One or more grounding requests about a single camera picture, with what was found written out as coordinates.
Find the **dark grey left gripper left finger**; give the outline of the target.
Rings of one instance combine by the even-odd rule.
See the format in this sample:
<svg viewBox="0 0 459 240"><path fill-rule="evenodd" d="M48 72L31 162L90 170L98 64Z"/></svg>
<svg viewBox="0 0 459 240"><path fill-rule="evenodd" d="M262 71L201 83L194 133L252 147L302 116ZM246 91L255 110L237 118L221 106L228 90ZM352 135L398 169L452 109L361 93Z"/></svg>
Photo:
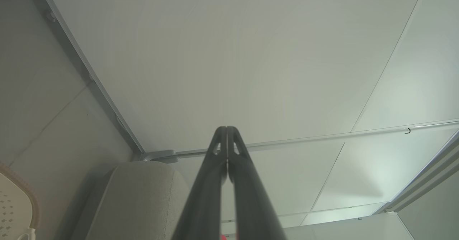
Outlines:
<svg viewBox="0 0 459 240"><path fill-rule="evenodd" d="M221 189L227 176L227 127L216 129L172 240L220 240Z"/></svg>

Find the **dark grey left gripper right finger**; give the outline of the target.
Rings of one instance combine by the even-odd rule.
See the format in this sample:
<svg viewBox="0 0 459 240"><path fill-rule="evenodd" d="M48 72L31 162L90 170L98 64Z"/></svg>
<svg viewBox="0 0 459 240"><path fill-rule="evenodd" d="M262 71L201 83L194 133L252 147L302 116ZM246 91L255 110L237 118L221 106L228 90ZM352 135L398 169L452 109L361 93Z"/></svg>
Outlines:
<svg viewBox="0 0 459 240"><path fill-rule="evenodd" d="M236 127L228 127L228 176L234 186L238 240L285 240L286 236Z"/></svg>

